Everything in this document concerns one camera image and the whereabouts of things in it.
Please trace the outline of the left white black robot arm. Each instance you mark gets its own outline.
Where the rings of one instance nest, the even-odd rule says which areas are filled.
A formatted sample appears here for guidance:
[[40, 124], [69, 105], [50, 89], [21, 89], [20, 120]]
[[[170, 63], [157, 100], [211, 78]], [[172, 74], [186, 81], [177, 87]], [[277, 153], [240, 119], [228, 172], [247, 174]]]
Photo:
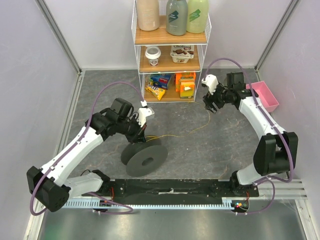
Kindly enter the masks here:
[[75, 167], [107, 138], [124, 135], [131, 144], [144, 143], [147, 120], [154, 116], [146, 101], [141, 102], [137, 112], [133, 105], [116, 98], [111, 107], [94, 113], [77, 136], [52, 160], [37, 168], [32, 166], [26, 172], [27, 184], [31, 193], [30, 204], [38, 200], [45, 209], [56, 212], [74, 197], [95, 193], [99, 197], [110, 191], [110, 180], [100, 170], [70, 178]]

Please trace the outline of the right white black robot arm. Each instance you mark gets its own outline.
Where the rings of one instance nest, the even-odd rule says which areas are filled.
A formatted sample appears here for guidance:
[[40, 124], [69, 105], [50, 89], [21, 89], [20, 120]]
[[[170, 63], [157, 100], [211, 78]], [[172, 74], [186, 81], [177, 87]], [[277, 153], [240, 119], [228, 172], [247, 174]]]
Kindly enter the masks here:
[[202, 98], [207, 110], [216, 113], [226, 104], [235, 106], [247, 118], [259, 139], [253, 162], [231, 175], [230, 193], [240, 197], [247, 191], [247, 186], [264, 180], [281, 181], [278, 175], [286, 172], [289, 177], [285, 181], [290, 182], [296, 166], [298, 136], [286, 131], [271, 117], [258, 93], [245, 84], [243, 73], [227, 74], [227, 85], [209, 74], [201, 80], [201, 85], [208, 88]]

